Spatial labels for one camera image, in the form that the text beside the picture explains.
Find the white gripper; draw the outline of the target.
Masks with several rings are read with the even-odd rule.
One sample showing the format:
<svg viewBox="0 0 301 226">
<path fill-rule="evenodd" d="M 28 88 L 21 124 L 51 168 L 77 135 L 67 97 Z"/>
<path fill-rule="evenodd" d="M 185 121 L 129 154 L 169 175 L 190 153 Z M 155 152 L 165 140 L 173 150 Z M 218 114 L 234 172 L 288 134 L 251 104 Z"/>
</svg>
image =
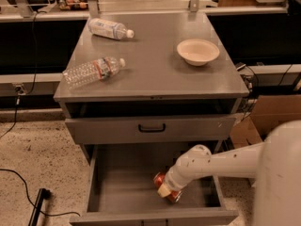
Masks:
<svg viewBox="0 0 301 226">
<path fill-rule="evenodd" d="M 170 169 L 164 179 L 165 184 L 161 184 L 157 192 L 161 198 L 165 198 L 172 191 L 180 191 L 185 187 L 183 177 L 175 170 Z"/>
</svg>

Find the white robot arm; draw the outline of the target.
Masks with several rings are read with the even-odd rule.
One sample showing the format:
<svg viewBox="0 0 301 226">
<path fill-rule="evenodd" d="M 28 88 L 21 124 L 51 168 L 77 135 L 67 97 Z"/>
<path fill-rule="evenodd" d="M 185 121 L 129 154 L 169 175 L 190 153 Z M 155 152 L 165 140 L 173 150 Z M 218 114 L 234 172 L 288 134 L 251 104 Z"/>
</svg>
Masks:
<svg viewBox="0 0 301 226">
<path fill-rule="evenodd" d="M 301 121 L 282 123 L 264 141 L 223 153 L 198 144 L 153 182 L 160 197 L 175 202 L 192 181 L 207 176 L 255 180 L 252 226 L 301 226 Z"/>
</svg>

